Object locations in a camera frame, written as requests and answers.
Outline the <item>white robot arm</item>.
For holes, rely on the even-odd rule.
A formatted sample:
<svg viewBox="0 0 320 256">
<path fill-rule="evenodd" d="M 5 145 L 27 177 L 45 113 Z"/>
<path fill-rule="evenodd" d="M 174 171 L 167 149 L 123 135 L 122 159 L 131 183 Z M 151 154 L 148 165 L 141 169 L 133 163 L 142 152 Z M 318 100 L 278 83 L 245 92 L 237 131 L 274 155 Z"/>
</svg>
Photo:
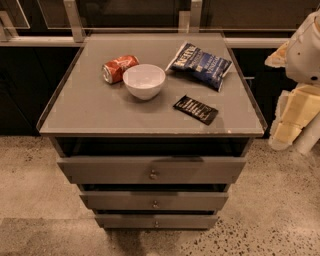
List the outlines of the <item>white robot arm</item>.
<svg viewBox="0 0 320 256">
<path fill-rule="evenodd" d="M 294 145 L 307 154 L 320 138 L 320 10 L 311 13 L 265 64 L 284 67 L 297 83 L 279 96 L 268 143 L 274 150 Z"/>
</svg>

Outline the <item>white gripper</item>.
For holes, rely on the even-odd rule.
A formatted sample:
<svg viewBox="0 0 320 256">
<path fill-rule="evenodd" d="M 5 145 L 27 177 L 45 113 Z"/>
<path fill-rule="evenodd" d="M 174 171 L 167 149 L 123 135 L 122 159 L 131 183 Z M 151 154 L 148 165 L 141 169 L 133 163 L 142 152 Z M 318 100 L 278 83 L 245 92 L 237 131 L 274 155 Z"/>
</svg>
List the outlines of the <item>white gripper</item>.
<svg viewBox="0 0 320 256">
<path fill-rule="evenodd" d="M 273 150 L 287 149 L 320 112 L 320 10 L 311 13 L 289 42 L 265 60 L 273 68 L 285 67 L 288 78 L 299 84 L 279 96 L 269 135 Z"/>
</svg>

